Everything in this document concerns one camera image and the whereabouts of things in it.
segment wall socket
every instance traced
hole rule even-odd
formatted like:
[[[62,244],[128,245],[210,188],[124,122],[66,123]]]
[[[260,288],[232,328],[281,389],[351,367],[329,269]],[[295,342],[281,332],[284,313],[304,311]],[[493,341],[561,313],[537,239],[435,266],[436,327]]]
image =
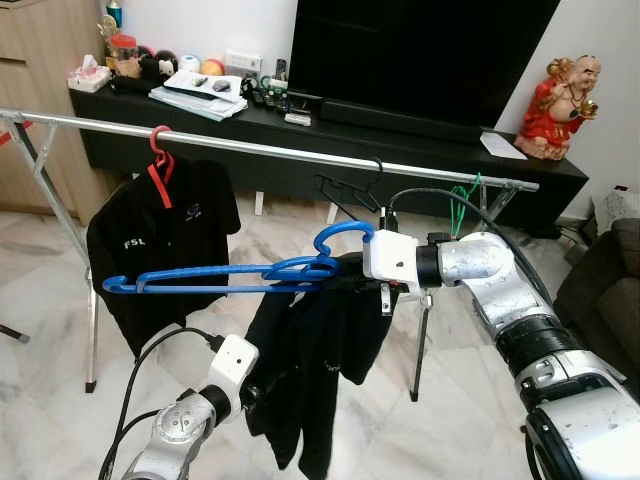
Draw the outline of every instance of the wall socket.
[[[259,73],[260,67],[262,66],[262,57],[255,53],[241,53],[235,50],[226,50],[224,52],[224,63],[227,67],[235,67]]]

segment soundbar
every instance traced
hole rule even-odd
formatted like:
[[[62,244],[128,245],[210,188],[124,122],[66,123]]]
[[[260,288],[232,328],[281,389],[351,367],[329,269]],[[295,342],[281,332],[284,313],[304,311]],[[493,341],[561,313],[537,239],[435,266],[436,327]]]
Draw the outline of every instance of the soundbar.
[[[322,100],[320,118],[459,143],[476,143],[482,133],[480,127],[456,125],[405,113],[388,112],[367,105],[331,98]]]

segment logo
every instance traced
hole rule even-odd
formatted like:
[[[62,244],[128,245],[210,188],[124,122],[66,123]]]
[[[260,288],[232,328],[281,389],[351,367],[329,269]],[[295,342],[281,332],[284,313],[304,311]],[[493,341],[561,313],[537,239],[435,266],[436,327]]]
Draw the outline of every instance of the logo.
[[[340,371],[340,365],[334,367],[332,365],[329,365],[329,363],[326,360],[324,361],[324,368],[326,368],[330,372],[339,372]]]
[[[200,210],[200,205],[197,204],[197,203],[194,203],[187,210],[187,220],[186,221],[188,222],[190,220],[193,220],[194,218],[198,218],[200,215],[202,215],[202,211]]]
[[[142,245],[146,245],[146,243],[144,243],[141,238],[132,238],[124,242],[124,249],[129,250],[129,247],[139,247]]]

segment sofa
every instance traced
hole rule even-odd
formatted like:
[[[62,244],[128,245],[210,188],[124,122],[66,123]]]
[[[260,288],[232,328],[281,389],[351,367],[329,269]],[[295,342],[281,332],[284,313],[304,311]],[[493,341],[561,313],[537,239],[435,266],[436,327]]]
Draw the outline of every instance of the sofa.
[[[640,399],[640,219],[616,220],[558,290],[553,306],[586,347],[628,377]]]

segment blue plastic hanger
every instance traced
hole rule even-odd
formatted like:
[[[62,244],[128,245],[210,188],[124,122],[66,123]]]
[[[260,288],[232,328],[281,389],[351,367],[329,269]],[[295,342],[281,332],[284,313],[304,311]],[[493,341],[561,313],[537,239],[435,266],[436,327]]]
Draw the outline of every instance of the blue plastic hanger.
[[[331,249],[325,241],[338,233],[362,231],[362,241],[368,243],[375,228],[368,222],[349,221],[337,223],[322,230],[313,240],[320,253],[313,256],[293,257],[272,265],[221,265],[216,267],[178,268],[147,272],[138,276],[135,285],[127,285],[127,277],[120,275],[107,278],[102,287],[111,293],[120,294],[171,294],[171,293],[231,293],[231,292],[310,292],[320,290],[318,285],[149,285],[150,282],[176,278],[209,277],[240,273],[260,273],[264,280],[290,283],[314,283],[326,280],[338,273],[338,261],[331,258]]]

